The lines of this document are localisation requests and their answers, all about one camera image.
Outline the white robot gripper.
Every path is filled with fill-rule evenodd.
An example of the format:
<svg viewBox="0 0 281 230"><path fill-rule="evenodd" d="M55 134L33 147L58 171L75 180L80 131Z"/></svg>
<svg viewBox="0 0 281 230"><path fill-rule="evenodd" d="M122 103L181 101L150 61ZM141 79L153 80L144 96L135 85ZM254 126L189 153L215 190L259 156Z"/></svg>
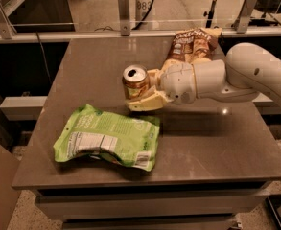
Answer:
<svg viewBox="0 0 281 230"><path fill-rule="evenodd" d="M152 111L167 103L190 104L196 99L194 67L189 63L172 64L163 73L159 69L147 72L150 89L139 98L126 100L131 111Z"/></svg>

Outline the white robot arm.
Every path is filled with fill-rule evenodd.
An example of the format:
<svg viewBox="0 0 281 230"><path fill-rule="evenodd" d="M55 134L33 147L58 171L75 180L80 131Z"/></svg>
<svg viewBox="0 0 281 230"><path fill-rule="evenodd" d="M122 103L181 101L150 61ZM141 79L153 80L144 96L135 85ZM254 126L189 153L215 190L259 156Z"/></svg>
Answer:
<svg viewBox="0 0 281 230"><path fill-rule="evenodd" d="M126 104L131 111L151 111L168 103L197 99L235 103L264 94L281 107L281 60L252 43L230 48L225 59L166 62L162 69L131 65L123 72Z"/></svg>

